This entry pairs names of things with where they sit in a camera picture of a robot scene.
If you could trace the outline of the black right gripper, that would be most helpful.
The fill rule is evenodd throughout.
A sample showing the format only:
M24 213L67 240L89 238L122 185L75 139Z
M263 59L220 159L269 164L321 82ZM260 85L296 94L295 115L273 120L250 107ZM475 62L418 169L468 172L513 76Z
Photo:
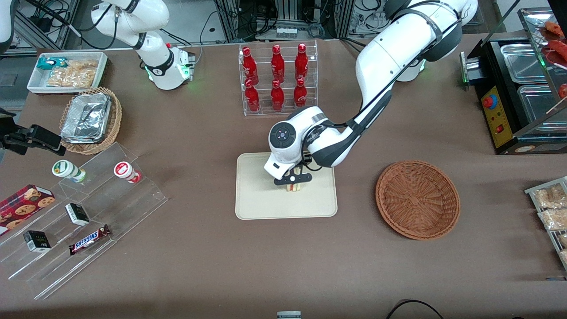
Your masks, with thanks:
M27 152L27 129L21 126L0 128L1 149L12 151L16 154L25 155Z

